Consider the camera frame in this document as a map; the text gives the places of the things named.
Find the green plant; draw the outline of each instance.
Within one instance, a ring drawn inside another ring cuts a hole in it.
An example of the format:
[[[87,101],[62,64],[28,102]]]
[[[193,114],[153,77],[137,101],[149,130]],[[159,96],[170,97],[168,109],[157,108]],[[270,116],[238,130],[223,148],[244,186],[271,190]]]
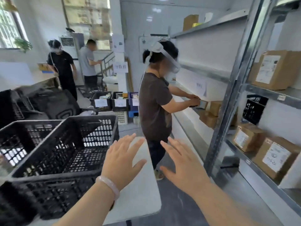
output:
[[[21,38],[15,38],[15,45],[21,49],[23,53],[26,53],[28,50],[32,49],[32,45],[27,40]]]

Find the man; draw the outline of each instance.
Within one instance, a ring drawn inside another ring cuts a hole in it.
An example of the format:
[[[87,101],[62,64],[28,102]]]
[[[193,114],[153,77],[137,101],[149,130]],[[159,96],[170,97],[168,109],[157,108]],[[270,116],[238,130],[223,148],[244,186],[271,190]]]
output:
[[[69,90],[75,100],[77,100],[77,91],[74,83],[74,79],[77,79],[77,70],[72,56],[62,50],[61,43],[58,40],[50,40],[48,45],[51,48],[47,60],[49,68],[59,78],[62,89]]]
[[[97,75],[95,65],[101,64],[101,60],[94,61],[93,52],[97,50],[96,42],[88,40],[86,46],[79,51],[79,61],[82,68],[82,74],[85,79],[85,85],[89,88],[97,87]]]

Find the person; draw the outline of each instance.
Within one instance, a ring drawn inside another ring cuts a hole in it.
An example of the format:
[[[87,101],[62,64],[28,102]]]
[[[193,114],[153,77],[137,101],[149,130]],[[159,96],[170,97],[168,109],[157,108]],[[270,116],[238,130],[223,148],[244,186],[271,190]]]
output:
[[[69,90],[75,100],[77,100],[77,90],[74,83],[74,80],[77,80],[77,69],[72,56],[62,50],[62,45],[58,40],[50,40],[48,45],[51,48],[47,59],[49,68],[59,78],[62,89]]]
[[[145,141],[141,138],[129,148],[135,136],[125,136],[110,146],[101,172],[101,177],[107,181],[96,182],[53,226],[103,225],[116,198],[114,189],[120,192],[146,163],[146,160],[142,159],[134,166],[132,164],[133,158]],[[161,170],[167,179],[197,203],[210,226],[257,225],[240,212],[223,190],[211,183],[197,156],[185,143],[170,137],[168,140],[171,145],[163,141],[161,145],[174,161],[175,172],[163,166]]]
[[[171,59],[177,59],[179,51],[171,41],[165,40],[159,41],[159,43],[163,46],[164,51],[171,56]],[[144,63],[150,54],[149,50],[144,51]],[[164,176],[156,170],[156,167],[165,155],[165,150],[160,141],[167,142],[167,138],[172,131],[171,113],[182,111],[189,106],[198,106],[200,105],[200,99],[196,95],[188,94],[169,84],[164,79],[164,76],[172,71],[174,65],[162,52],[152,52],[149,63],[142,77],[139,90],[139,116],[141,128],[148,143],[156,179],[161,180]],[[172,94],[190,100],[176,102]]]
[[[93,52],[97,50],[96,42],[92,39],[87,41],[86,46],[79,51],[79,62],[82,68],[85,85],[89,88],[97,87],[97,75],[95,65],[100,64],[101,60],[94,61]]]

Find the left hand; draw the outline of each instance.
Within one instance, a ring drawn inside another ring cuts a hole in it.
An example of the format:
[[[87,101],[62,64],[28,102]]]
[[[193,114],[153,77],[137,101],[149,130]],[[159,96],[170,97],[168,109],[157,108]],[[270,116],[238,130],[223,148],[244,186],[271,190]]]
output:
[[[187,98],[189,98],[189,99],[201,99],[197,95],[194,95],[194,94],[188,94]]]
[[[107,151],[104,160],[101,175],[110,179],[121,191],[126,187],[141,171],[146,163],[146,159],[142,159],[133,167],[133,159],[138,152],[145,138],[138,140],[130,149],[129,146],[136,134],[125,136],[111,145]]]

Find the chair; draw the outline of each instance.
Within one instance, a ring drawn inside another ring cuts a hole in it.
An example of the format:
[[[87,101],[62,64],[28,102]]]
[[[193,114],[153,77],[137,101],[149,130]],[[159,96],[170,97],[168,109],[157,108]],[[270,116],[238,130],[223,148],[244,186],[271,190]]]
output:
[[[98,111],[94,108],[82,109],[68,90],[39,94],[32,98],[40,112],[46,113],[51,120],[63,120],[80,115],[84,111]]]

